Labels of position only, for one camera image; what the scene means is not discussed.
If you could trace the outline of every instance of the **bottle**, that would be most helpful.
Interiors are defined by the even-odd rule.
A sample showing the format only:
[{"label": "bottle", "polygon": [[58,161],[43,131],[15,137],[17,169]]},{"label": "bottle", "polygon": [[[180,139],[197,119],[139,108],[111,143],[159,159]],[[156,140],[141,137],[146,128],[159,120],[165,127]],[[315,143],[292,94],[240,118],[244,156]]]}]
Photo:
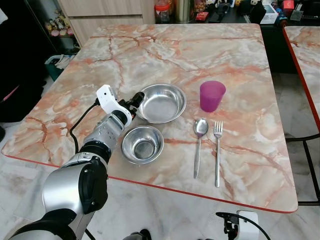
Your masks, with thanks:
[{"label": "bottle", "polygon": [[170,4],[168,0],[157,0],[155,10],[155,23],[156,24],[168,24],[170,21],[169,17]]}]

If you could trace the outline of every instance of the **large metal bowl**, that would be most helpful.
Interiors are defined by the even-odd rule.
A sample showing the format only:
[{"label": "large metal bowl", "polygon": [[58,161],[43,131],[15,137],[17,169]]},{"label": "large metal bowl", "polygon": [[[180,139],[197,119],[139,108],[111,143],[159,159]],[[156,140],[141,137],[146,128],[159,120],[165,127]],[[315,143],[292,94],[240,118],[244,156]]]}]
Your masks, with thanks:
[{"label": "large metal bowl", "polygon": [[187,105],[185,93],[177,86],[158,83],[140,90],[144,99],[137,115],[152,124],[168,123],[179,117]]},{"label": "large metal bowl", "polygon": [[133,164],[148,164],[160,155],[164,144],[164,137],[158,129],[141,125],[125,135],[122,152]]}]

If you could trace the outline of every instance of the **purple plastic cup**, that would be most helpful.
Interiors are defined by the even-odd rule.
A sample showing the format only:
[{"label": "purple plastic cup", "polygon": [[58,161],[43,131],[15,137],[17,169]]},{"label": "purple plastic cup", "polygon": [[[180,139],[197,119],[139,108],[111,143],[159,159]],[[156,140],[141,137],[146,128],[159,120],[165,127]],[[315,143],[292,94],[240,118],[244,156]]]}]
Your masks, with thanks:
[{"label": "purple plastic cup", "polygon": [[218,81],[206,81],[200,86],[200,107],[203,111],[215,111],[226,92],[226,87]]}]

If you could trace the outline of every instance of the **spoon handle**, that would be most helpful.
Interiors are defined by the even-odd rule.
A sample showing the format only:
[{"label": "spoon handle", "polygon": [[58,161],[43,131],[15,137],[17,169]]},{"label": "spoon handle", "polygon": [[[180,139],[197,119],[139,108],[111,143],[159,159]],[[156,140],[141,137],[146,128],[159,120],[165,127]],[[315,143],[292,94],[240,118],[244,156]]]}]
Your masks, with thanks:
[{"label": "spoon handle", "polygon": [[199,173],[199,166],[200,166],[200,150],[201,150],[201,138],[198,137],[198,144],[196,147],[195,159],[194,159],[194,172],[193,178],[196,179]]}]

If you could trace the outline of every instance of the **black cable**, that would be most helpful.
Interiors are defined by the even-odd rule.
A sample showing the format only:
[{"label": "black cable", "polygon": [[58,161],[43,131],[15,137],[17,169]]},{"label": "black cable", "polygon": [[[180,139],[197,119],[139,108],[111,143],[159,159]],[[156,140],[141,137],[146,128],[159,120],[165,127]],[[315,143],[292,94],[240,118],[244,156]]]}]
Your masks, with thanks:
[{"label": "black cable", "polygon": [[270,237],[268,236],[268,234],[265,232],[265,230],[260,227],[258,224],[256,224],[254,221],[250,220],[249,218],[245,217],[245,216],[241,216],[241,215],[238,215],[238,214],[234,214],[234,213],[229,213],[229,212],[216,212],[215,213],[218,217],[221,217],[221,218],[225,218],[226,216],[232,216],[232,217],[237,217],[239,219],[243,219],[245,221],[248,221],[249,223],[255,225],[266,237],[266,239],[268,240],[271,240]]},{"label": "black cable", "polygon": [[86,228],[84,232],[91,240],[96,240],[95,237],[91,234],[91,232],[89,232],[88,228]]},{"label": "black cable", "polygon": [[84,114],[82,114],[82,116],[79,118],[79,120],[72,126],[72,128],[70,129],[69,133],[70,136],[73,138],[74,141],[74,149],[75,149],[75,154],[77,154],[79,152],[79,145],[78,145],[78,140],[76,138],[76,136],[73,134],[73,130],[75,129],[76,126],[78,126],[78,124],[82,121],[82,119],[87,115],[87,113],[94,107],[100,105],[99,100],[96,99],[94,104],[92,104],[85,112]]}]

